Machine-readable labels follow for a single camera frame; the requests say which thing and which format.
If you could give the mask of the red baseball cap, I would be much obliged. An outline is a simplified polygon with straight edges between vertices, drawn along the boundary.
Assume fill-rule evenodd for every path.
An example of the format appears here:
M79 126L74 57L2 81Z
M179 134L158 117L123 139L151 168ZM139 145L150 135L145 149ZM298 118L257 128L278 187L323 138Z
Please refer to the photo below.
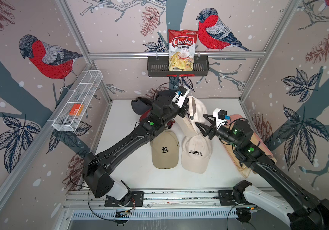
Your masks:
M141 122L141 121L144 120L145 118L149 117L150 114L151 114L151 111L152 111L152 109L149 109L149 110L146 111L143 115L141 115L139 121ZM175 121L174 121L173 119L170 120L170 121L166 124L165 128L167 128L167 129L171 129L174 123L175 123Z

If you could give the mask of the cream Colorado baseball cap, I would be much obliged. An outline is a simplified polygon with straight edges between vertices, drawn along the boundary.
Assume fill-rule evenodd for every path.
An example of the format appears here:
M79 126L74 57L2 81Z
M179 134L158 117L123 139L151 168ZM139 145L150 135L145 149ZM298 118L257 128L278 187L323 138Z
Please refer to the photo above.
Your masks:
M205 173L212 155L212 143L202 135L185 137L182 142L181 164L185 170Z

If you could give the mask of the khaki baseball cap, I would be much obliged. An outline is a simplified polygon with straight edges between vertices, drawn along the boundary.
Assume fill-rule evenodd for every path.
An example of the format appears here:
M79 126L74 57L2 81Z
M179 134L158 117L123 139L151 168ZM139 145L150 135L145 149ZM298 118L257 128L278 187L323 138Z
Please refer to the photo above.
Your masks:
M152 162L155 168L171 169L177 166L179 160L179 141L176 134L164 130L150 142Z

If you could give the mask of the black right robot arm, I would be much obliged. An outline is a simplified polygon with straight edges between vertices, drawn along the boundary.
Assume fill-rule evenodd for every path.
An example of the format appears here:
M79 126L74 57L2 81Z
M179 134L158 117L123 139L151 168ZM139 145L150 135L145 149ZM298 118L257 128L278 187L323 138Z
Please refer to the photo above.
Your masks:
M292 230L329 230L329 200L320 200L292 181L260 148L251 142L254 131L247 120L235 120L227 128L220 116L204 114L210 125L196 123L204 137L221 141L233 147L240 163L264 178L282 199L265 193L243 180L233 187L236 203L256 205L288 225Z

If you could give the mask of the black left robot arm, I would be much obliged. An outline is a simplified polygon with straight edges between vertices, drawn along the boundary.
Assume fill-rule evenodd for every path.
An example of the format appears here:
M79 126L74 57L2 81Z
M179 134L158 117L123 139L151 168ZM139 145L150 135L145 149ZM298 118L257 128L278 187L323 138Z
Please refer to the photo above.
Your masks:
M95 198L108 195L122 206L129 203L130 188L123 181L111 178L111 173L130 154L159 136L176 116L185 117L189 92L189 88L183 86L168 95L160 92L152 103L150 115L130 134L97 155L89 153L85 156L82 177Z

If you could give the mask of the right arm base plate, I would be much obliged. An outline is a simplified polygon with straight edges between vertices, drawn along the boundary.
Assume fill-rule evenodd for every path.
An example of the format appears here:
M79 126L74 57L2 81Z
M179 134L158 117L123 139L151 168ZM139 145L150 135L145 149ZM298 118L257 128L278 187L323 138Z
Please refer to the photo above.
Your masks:
M220 201L221 206L248 206L248 207L256 207L256 205L251 204L247 201L236 201L232 195L232 190L219 190L218 191L218 199Z

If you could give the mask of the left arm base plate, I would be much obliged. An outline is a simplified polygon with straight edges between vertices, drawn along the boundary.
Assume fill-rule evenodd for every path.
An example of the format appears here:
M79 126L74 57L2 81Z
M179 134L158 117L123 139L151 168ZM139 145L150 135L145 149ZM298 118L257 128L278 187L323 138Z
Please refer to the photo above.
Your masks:
M105 205L106 208L133 208L142 207L144 200L143 191L131 191L122 200L116 200L111 196L106 196Z

